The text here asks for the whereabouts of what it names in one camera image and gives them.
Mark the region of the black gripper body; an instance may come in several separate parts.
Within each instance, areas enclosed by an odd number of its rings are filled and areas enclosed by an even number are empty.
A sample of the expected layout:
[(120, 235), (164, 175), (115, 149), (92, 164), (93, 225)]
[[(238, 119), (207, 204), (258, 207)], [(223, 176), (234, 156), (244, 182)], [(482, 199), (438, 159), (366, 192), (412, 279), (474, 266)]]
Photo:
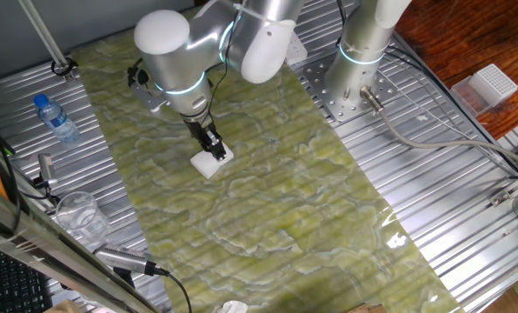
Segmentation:
[(182, 115), (183, 121), (189, 128), (191, 136), (200, 142), (218, 140), (216, 126), (210, 113), (204, 113), (200, 116)]

